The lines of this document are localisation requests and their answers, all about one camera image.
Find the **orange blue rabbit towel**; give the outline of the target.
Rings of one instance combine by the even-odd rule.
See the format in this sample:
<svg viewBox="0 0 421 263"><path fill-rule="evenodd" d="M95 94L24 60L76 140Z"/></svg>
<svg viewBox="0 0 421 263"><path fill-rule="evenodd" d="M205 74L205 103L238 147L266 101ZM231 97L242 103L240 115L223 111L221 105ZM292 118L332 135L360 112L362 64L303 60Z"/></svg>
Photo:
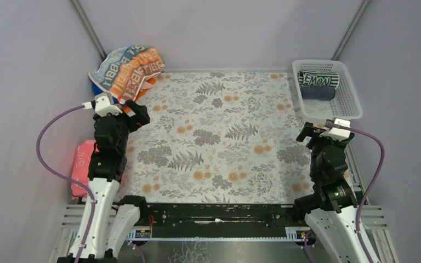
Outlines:
<svg viewBox="0 0 421 263"><path fill-rule="evenodd" d="M143 82L159 75L165 64L155 48L123 47L108 54L99 69L88 73L102 92L110 93L120 104L135 100Z"/></svg>

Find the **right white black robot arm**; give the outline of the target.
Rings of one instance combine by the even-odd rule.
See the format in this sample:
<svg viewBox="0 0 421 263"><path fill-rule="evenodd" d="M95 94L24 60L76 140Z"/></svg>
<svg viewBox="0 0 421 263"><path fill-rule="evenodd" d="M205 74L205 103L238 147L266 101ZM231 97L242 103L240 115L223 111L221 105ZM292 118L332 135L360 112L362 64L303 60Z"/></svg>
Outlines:
<svg viewBox="0 0 421 263"><path fill-rule="evenodd" d="M310 139L306 146L311 151L313 193L297 198L294 208L332 261L380 262L360 218L364 202L357 200L344 177L345 149L355 136L349 125L342 119L328 120L325 129L304 124L297 141Z"/></svg>

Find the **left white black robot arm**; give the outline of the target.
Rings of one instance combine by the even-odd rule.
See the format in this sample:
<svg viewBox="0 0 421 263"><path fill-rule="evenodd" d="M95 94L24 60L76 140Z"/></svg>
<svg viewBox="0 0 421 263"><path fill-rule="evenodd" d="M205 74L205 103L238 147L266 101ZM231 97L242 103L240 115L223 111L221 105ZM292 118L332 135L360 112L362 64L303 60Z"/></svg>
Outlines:
<svg viewBox="0 0 421 263"><path fill-rule="evenodd" d="M106 98L83 103L95 109L95 143L88 167L88 194L77 236L66 256L58 262L117 262L131 228L140 220L143 197L121 200L112 223L108 222L115 195L127 164L129 134L150 123L147 107L128 100L133 111L127 115Z"/></svg>

